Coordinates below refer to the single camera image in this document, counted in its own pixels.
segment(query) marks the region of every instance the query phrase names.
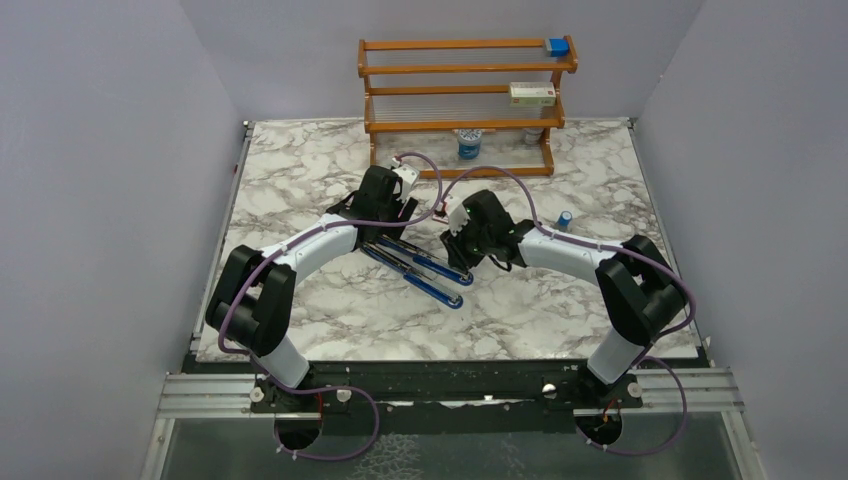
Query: small blue bottle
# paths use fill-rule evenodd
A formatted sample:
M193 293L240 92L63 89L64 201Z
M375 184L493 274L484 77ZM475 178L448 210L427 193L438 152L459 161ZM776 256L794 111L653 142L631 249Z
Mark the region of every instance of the small blue bottle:
M483 130L463 128L457 132L456 139L459 142L459 158L472 160L480 154Z
M559 218L557 219L556 225L554 225L554 229L559 230L560 232L565 232L568 230L568 224L571 223L572 218L571 212L563 210L562 213L559 214Z

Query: black base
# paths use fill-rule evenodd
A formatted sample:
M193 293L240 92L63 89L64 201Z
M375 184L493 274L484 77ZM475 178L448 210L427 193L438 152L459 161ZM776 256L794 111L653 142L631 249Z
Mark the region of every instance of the black base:
M709 367L703 349L699 348L698 352L698 358L666 359L666 362L673 368ZM585 365L585 360L312 362L301 388L355 385L364 389L381 402L383 434L575 433L575 409L602 409L613 397L622 399L623 408L641 406L640 400L630 398L625 392L632 375L626 376L607 395L586 398L577 377L578 370ZM197 363L193 356L186 357L183 372L255 373L247 363ZM546 384L556 386L554 398L543 394ZM267 380L257 385L265 392L265 399L252 405L254 413L318 411L313 396L288 395ZM482 401L488 395L496 400L520 401L455 408L440 403ZM354 394L350 401L342 403L335 393L325 393L323 403L324 434L367 436L371 433L374 413L360 395ZM284 422L281 427L296 431L302 427L315 428L312 423L294 420Z

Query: screw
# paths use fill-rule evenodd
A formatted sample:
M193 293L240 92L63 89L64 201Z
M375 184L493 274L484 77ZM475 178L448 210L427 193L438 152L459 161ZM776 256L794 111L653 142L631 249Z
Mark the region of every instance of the screw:
M642 386L636 382L632 382L627 385L627 393L633 398L640 398L642 396Z
M542 387L542 393L545 395L545 398L553 400L556 398L556 386L552 383L547 383Z
M259 403L265 398L265 392L263 392L259 387L253 387L253 390L250 391L250 395L248 395L248 397L250 397L251 402Z
M336 390L336 398L342 403L345 403L350 400L350 397L352 396L353 393L350 390Z

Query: small box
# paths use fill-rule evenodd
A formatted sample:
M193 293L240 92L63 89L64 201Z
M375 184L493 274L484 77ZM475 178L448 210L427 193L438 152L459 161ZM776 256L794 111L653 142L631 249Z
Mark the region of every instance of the small box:
M568 55L568 42L562 38L549 38L545 40L545 48L548 49L549 57L564 57Z
M510 82L509 99L511 107L553 107L556 89L551 82Z

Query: white marble surface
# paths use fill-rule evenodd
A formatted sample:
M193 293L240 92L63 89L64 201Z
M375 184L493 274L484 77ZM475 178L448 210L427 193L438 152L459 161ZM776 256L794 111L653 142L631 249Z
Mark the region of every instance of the white marble surface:
M419 150L439 156L453 149L438 139L430 143L430 151L427 142ZM526 179L543 222L570 210L571 233L609 240L641 233L662 246L623 120L569 122L554 130L551 147L555 175ZM358 186L368 151L359 119L258 123L221 263L239 244L271 245L310 226ZM529 216L510 179L471 180L457 185L454 194L464 198L484 188L498 192L514 220ZM419 211L435 194L434 181L416 187ZM438 240L443 227L426 221L408 228L403 238L445 256ZM503 273L489 262L474 275L469 287L451 285L465 299L461 309L451 310L354 252L299 286L289 336L310 360L585 358L609 328L600 291L582 280L540 269ZM216 335L204 325L199 361L244 360L220 352ZM687 329L662 339L653 353L692 357L696 345Z

